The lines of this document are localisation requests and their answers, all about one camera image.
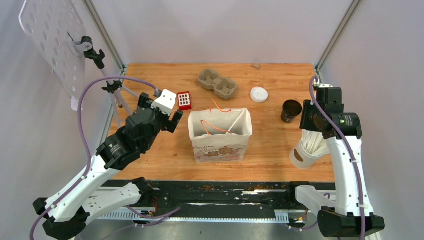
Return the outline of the white paper bakery bag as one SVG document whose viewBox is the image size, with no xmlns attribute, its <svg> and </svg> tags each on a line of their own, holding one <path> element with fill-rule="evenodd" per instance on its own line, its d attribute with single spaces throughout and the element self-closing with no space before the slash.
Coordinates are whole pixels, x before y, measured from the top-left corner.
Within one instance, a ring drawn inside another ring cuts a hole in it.
<svg viewBox="0 0 424 240">
<path fill-rule="evenodd" d="M 246 109 L 245 115 L 231 134 L 225 135 L 242 109 Z M 251 113 L 247 108 L 222 109 L 217 105 L 192 111 L 188 117 L 188 132 L 197 164 L 241 162 L 253 135 Z"/>
</svg>

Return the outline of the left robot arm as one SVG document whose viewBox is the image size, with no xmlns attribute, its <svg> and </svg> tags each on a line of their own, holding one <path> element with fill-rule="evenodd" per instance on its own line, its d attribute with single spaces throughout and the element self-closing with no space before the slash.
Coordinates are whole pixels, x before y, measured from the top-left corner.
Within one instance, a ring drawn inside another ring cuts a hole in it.
<svg viewBox="0 0 424 240">
<path fill-rule="evenodd" d="M 144 177 L 101 196 L 95 197 L 94 192 L 149 151 L 160 132 L 176 130 L 183 116 L 181 110 L 173 112 L 177 101 L 178 96 L 169 90 L 157 99 L 141 94 L 137 109 L 97 148 L 85 169 L 54 196 L 34 201 L 36 213 L 45 219 L 42 226 L 47 236 L 69 240 L 106 213 L 152 203 L 153 188 Z"/>
</svg>

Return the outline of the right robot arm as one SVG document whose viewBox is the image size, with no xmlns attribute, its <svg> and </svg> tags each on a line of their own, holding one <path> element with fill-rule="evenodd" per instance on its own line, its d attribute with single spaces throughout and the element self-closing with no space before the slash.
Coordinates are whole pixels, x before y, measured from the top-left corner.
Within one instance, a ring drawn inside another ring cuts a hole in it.
<svg viewBox="0 0 424 240">
<path fill-rule="evenodd" d="M 335 176 L 335 201 L 309 184 L 296 186 L 285 195 L 292 209 L 304 205 L 317 217 L 327 238 L 360 238 L 385 228 L 385 220 L 374 213 L 362 167 L 362 128 L 359 116 L 346 113 L 339 87 L 312 89 L 312 99 L 303 103 L 302 136 L 290 153 L 299 169 L 310 168 L 330 155 Z"/>
</svg>

